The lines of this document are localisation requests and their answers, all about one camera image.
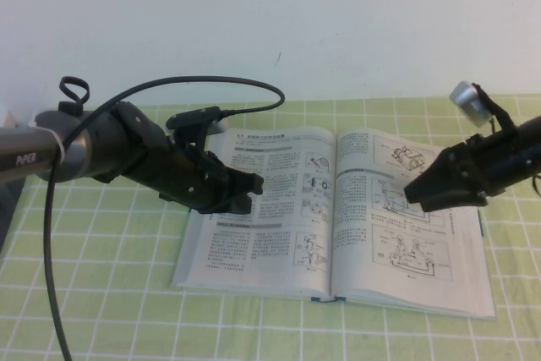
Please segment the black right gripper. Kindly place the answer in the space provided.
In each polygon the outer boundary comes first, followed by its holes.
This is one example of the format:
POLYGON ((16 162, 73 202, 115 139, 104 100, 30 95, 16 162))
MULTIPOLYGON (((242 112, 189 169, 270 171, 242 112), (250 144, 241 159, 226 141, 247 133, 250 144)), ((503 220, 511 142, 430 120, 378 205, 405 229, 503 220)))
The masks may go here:
POLYGON ((481 153, 487 139, 475 134, 466 141, 445 148, 422 174, 404 188, 407 201, 421 204, 427 212, 487 205, 492 184, 481 164, 481 153))

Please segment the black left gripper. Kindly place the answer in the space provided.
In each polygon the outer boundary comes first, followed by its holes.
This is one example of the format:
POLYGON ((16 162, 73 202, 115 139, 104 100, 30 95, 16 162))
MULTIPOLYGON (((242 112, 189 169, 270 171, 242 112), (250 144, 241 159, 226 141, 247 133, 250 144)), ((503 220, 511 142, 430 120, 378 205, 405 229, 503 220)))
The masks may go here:
POLYGON ((236 195, 227 197, 225 166, 196 145, 161 139, 158 151, 158 193, 162 200, 206 214, 248 215, 252 209, 248 193, 263 194, 264 179, 259 174, 228 167, 229 188, 236 195))

